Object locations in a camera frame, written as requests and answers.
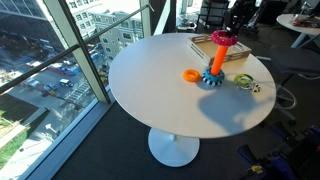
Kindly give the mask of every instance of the dark gray carpet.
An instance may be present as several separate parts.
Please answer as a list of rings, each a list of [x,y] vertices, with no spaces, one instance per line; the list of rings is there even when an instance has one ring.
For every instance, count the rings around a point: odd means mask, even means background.
[[[242,43],[252,48],[252,54],[268,56],[271,45],[290,46],[297,33],[278,26],[259,27],[258,36],[240,34]],[[270,62],[264,62],[275,81],[284,75]],[[127,114],[117,103],[108,111],[89,136],[56,173],[53,179],[139,179],[139,180],[233,180],[239,179],[249,164],[237,153],[237,148],[249,144],[257,157],[265,156],[282,144],[268,126],[283,121],[290,129],[300,131],[312,124],[320,124],[320,81],[293,77],[287,87],[298,99],[298,106],[290,110],[298,123],[290,127],[287,118],[273,110],[264,121],[245,133],[219,139],[201,139],[199,153],[188,165],[170,168],[159,163],[148,148],[149,127]]]

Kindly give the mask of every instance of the orange ring toy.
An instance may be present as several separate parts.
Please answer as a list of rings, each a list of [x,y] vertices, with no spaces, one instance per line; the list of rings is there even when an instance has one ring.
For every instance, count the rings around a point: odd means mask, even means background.
[[[183,78],[189,82],[197,82],[200,79],[200,74],[194,69],[187,69],[183,73]]]

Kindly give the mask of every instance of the table pedestal base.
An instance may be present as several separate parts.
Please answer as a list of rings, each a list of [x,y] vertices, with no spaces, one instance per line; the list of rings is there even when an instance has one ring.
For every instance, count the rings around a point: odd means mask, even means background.
[[[181,167],[190,163],[200,147],[198,138],[189,138],[168,134],[151,128],[148,138],[152,155],[162,164]]]

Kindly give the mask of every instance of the desk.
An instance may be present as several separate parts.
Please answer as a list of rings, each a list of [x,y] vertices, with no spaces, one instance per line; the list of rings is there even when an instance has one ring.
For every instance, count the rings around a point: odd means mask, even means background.
[[[281,14],[277,17],[277,22],[279,24],[286,28],[301,33],[299,37],[295,40],[295,42],[291,45],[291,47],[298,47],[307,35],[317,35],[320,33],[320,28],[299,27],[292,25],[293,17],[293,14]]]
[[[259,124],[272,110],[276,89],[266,67],[254,56],[223,64],[220,87],[187,82],[186,69],[202,73],[206,65],[187,46],[190,33],[169,33],[133,43],[110,67],[111,91],[134,118],[152,127],[148,144],[161,163],[179,167],[191,162],[199,138],[239,134]],[[233,78],[252,75],[261,92],[239,90]]]

